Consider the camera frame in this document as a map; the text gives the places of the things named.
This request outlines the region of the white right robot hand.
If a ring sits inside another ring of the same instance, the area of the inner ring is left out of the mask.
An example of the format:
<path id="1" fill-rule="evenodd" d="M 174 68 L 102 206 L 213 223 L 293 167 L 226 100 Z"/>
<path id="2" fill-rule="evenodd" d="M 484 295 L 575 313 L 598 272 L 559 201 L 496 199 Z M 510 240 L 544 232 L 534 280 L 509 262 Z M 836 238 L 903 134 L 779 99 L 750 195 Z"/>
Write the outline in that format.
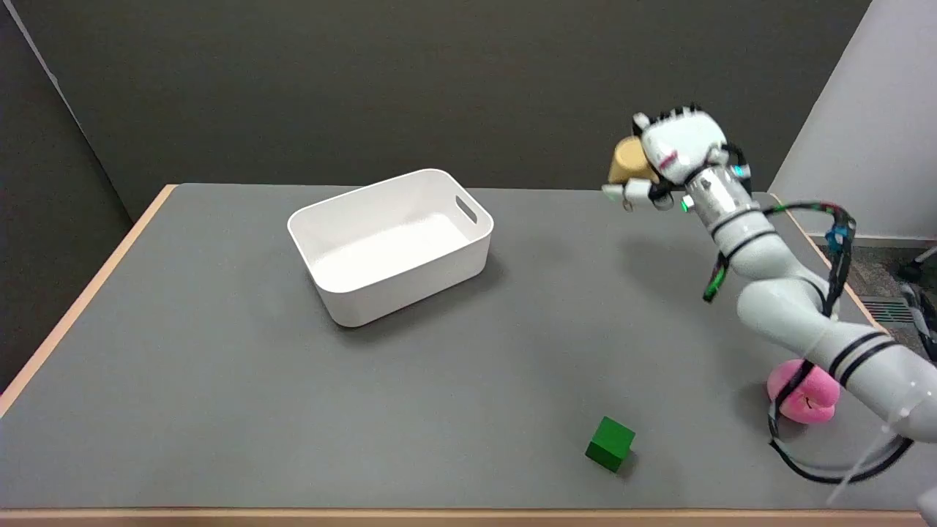
<path id="1" fill-rule="evenodd" d="M 722 127 L 696 105 L 676 107 L 652 118 L 632 117 L 632 133 L 613 148 L 607 181 L 600 191 L 626 210 L 673 207 L 673 191 L 710 167 L 724 166 L 744 182 L 752 176 L 743 151 L 730 143 Z"/>

